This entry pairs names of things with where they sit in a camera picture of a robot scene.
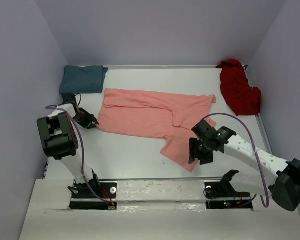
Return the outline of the pink t-shirt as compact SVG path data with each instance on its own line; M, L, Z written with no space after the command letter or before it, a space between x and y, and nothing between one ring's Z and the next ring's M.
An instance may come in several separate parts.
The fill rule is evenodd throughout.
M144 90L107 88L98 115L98 128L107 133L133 137L165 139L160 153L188 172L196 163L189 163L189 140L195 137L192 128L203 118L216 125L208 115L215 95L186 95Z

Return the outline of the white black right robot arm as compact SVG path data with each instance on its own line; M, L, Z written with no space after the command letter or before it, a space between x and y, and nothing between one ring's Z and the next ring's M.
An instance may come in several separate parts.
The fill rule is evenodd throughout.
M214 153L220 152L259 172L248 175L232 169L221 178L217 189L211 191L213 195L255 194L264 197L265 204L272 199L289 212L300 205L300 160L276 157L257 148L253 141L244 140L234 130L225 126L216 130L204 119L192 131L196 137L189 139L189 164L212 163Z

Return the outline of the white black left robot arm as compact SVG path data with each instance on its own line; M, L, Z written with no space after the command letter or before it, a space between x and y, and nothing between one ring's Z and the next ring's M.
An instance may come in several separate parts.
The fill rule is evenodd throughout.
M94 170L85 164L85 149L78 126L95 129L97 118L79 106L76 94L63 94L63 103L46 108L53 113L39 118L37 128L44 154L62 163L74 178L73 186L68 189L79 198L97 198L102 186Z

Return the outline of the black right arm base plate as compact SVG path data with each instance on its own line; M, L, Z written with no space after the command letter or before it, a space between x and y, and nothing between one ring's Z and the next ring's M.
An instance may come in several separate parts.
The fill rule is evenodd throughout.
M203 194L207 210L253 209L250 193L224 190L218 181L205 182Z

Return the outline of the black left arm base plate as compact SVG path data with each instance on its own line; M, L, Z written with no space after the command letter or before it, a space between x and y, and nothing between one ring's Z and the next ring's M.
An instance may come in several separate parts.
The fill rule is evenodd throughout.
M100 186L100 189L92 187L94 193L98 197L96 197L89 189L79 193L74 186L69 186L68 189L71 192L69 208L71 210L117 210L118 183L115 181L101 181Z

